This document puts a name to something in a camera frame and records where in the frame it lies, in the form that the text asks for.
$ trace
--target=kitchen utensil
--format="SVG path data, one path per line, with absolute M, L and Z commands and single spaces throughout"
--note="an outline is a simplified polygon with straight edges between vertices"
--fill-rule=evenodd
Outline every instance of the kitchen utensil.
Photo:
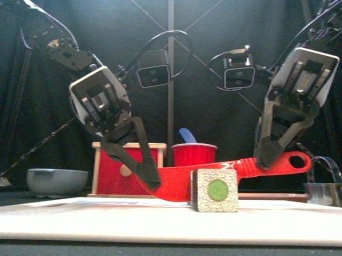
M 172 146 L 173 166 L 213 163 L 217 147 L 204 143 L 181 143 Z
M 196 143 L 195 136 L 187 128 L 180 128 L 179 133 L 185 143 Z
M 291 151 L 280 155 L 279 159 L 268 170 L 261 170 L 260 168 L 257 168 L 255 158 L 244 158 L 235 161 L 225 161 L 201 165 L 157 168 L 161 184 L 155 190 L 151 190 L 140 180 L 139 182 L 144 189 L 155 197 L 173 202 L 188 202 L 191 199 L 189 176 L 193 170 L 235 169 L 239 182 L 241 178 L 304 173 L 308 171 L 310 167 L 311 159 L 307 154 L 300 151 Z
M 37 197 L 60 198 L 77 195 L 88 179 L 88 172 L 68 169 L 28 169 L 26 185 Z

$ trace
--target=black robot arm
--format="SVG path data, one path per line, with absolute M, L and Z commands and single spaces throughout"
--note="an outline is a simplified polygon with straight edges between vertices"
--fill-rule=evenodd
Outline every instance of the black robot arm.
M 160 185 L 160 179 L 143 122 L 139 117 L 131 117 L 131 103 L 119 77 L 90 52 L 78 49 L 70 31 L 30 1 L 0 0 L 0 8 L 16 16 L 22 34 L 32 38 L 33 47 L 69 71 L 74 114 L 86 130 L 100 135 L 103 149 L 127 165 L 147 186 L 155 189 Z M 140 163 L 123 149 L 123 145 L 133 140 L 137 140 L 143 152 Z

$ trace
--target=green circle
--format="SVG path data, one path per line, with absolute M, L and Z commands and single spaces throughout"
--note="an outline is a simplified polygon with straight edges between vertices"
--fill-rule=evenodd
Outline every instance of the green circle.
M 215 179 L 208 184 L 208 196 L 209 198 L 216 201 L 221 202 L 228 196 L 228 186 L 227 183 L 220 180 Z

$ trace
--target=gray bowl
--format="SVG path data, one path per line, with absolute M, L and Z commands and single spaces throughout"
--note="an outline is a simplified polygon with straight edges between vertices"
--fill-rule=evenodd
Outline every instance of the gray bowl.
M 88 172 L 68 169 L 28 169 L 26 185 L 37 197 L 60 198 L 77 195 L 85 187 Z

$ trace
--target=metal pole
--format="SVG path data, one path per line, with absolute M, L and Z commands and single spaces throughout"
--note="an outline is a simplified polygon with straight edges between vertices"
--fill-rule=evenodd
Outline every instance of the metal pole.
M 168 30 L 173 30 L 175 26 L 175 1 L 168 0 Z M 173 37 L 168 38 L 168 61 L 169 61 L 169 72 L 173 76 Z M 168 107 L 167 107 L 167 166 L 173 163 L 172 150 L 173 145 L 173 81 L 168 85 Z

